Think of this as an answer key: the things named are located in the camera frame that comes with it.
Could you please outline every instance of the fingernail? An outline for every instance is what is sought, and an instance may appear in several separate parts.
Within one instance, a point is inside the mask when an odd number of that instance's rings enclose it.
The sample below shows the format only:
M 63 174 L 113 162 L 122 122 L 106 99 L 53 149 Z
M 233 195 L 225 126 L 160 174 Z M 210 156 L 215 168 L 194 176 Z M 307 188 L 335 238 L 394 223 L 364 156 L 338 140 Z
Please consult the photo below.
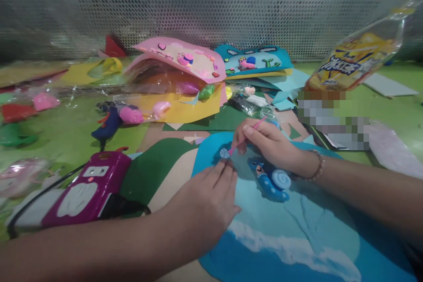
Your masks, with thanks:
M 245 125 L 244 128 L 243 128 L 243 130 L 244 130 L 244 133 L 245 134 L 250 135 L 250 134 L 252 134 L 253 128 L 250 127 L 250 126 L 248 126 L 248 125 Z

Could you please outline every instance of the glue gun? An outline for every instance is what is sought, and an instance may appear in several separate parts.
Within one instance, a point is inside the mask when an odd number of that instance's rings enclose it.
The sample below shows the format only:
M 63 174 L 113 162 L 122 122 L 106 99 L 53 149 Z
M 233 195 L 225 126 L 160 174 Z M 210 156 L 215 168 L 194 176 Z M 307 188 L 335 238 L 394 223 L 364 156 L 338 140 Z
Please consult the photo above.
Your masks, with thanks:
M 120 125 L 123 123 L 116 107 L 107 109 L 107 116 L 98 123 L 103 123 L 100 128 L 91 133 L 91 135 L 100 141 L 101 151 L 104 151 L 106 141 L 113 137 Z

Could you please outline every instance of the metal mesh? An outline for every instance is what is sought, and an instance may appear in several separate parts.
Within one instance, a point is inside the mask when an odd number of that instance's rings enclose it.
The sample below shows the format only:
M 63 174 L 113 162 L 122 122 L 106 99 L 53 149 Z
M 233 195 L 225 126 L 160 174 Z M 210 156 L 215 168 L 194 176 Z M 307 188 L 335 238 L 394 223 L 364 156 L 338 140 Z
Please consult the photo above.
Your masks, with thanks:
M 154 36 L 240 49 L 274 44 L 293 60 L 321 60 L 344 36 L 405 0 L 0 0 L 3 57 L 83 59 L 116 34 L 129 49 Z M 399 56 L 421 58 L 423 8 Z

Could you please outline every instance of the hand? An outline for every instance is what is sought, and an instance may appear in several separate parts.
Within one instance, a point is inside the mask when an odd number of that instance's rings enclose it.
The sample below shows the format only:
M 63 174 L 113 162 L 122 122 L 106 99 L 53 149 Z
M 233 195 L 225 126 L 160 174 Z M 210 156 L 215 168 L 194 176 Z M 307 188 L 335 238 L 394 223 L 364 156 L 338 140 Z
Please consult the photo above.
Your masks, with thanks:
M 264 158 L 276 167 L 291 170 L 301 157 L 301 150 L 295 147 L 283 133 L 271 123 L 263 121 L 253 129 L 257 119 L 246 119 L 236 129 L 232 147 L 240 140 L 245 140 L 238 146 L 238 154 L 247 152 L 247 141 L 257 146 Z
M 167 230 L 189 253 L 181 256 L 194 260 L 217 244 L 241 211 L 234 205 L 237 179 L 232 161 L 220 160 L 185 183 L 163 208 Z

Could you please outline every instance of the beaded bracelet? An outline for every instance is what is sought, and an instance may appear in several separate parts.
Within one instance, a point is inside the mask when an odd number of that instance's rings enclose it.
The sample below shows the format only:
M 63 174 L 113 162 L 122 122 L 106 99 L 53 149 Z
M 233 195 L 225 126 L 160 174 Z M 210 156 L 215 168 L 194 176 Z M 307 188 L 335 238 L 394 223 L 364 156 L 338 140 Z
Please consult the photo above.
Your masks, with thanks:
M 315 153 L 319 157 L 320 164 L 319 164 L 319 168 L 317 169 L 317 171 L 314 173 L 314 175 L 311 178 L 303 178 L 303 179 L 309 182 L 315 182 L 323 174 L 323 170 L 325 168 L 325 159 L 323 158 L 323 156 L 320 154 L 319 151 L 315 149 L 312 149 L 309 151 Z

